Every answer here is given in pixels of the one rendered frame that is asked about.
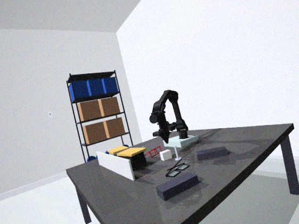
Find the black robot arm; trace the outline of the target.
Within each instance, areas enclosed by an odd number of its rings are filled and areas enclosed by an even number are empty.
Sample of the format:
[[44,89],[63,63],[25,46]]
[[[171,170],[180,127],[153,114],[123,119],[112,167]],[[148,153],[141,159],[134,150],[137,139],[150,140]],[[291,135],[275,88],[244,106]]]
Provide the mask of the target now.
[[185,121],[182,119],[178,105],[178,98],[178,92],[174,90],[165,90],[161,98],[154,103],[149,120],[151,123],[157,123],[166,120],[164,109],[166,107],[165,103],[168,99],[172,103],[176,122],[173,122],[171,124],[169,122],[167,122],[167,124],[164,123],[164,131],[174,131],[176,129],[177,132],[179,132],[179,139],[185,139],[188,138],[188,127]]

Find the long white flat panel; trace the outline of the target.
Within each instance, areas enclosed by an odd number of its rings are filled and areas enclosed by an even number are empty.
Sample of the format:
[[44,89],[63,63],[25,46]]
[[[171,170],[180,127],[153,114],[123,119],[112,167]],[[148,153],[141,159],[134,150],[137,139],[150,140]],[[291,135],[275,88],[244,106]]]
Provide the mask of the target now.
[[96,153],[100,165],[135,181],[135,176],[130,160],[108,155],[98,151]]

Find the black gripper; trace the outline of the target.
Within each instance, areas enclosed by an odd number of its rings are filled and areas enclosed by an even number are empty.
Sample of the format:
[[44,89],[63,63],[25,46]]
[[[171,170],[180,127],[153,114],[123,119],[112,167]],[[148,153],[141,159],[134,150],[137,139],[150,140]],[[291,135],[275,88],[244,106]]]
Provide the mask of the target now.
[[167,124],[168,121],[164,120],[164,121],[160,121],[157,123],[157,125],[159,125],[159,130],[156,132],[153,132],[153,137],[161,137],[165,143],[169,143],[169,135],[170,135],[170,131],[166,130],[164,131],[164,123]]

